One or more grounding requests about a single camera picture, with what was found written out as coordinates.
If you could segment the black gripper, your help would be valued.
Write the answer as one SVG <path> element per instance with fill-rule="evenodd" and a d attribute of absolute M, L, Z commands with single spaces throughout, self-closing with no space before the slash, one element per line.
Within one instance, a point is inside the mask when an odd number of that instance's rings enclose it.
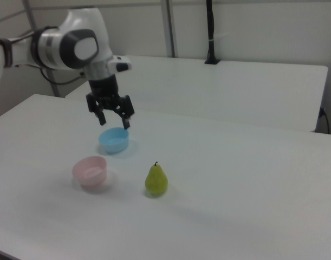
<path fill-rule="evenodd" d="M 103 126 L 106 123 L 103 109 L 113 110 L 122 119 L 124 129 L 130 128 L 130 118 L 135 113 L 128 95 L 119 96 L 116 76 L 88 81 L 91 92 L 86 95 L 88 110 L 94 113 Z"/>

